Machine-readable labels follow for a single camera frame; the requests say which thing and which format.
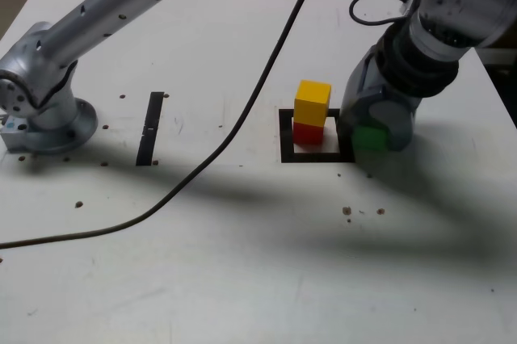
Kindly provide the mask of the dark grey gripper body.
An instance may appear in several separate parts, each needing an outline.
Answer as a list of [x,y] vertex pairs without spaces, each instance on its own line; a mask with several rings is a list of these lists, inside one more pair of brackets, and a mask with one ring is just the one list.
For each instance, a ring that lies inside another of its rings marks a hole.
[[420,98],[414,98],[402,93],[395,88],[392,82],[385,79],[377,66],[375,55],[370,61],[368,73],[365,78],[364,97],[368,100],[367,112],[372,104],[390,100],[402,103],[403,105],[411,108],[415,115],[418,106],[421,103]]

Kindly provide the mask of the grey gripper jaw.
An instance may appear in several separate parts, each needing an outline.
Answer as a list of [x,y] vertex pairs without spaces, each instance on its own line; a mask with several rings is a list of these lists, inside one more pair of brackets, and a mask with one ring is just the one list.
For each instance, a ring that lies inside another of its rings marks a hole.
[[374,48],[371,47],[354,68],[347,82],[339,112],[339,145],[343,149],[345,146],[351,147],[351,136],[355,127],[359,124],[360,118],[364,115],[358,104],[361,100],[368,67],[373,57]]
[[413,139],[414,111],[402,103],[385,100],[369,107],[369,115],[388,132],[388,148],[402,151]]

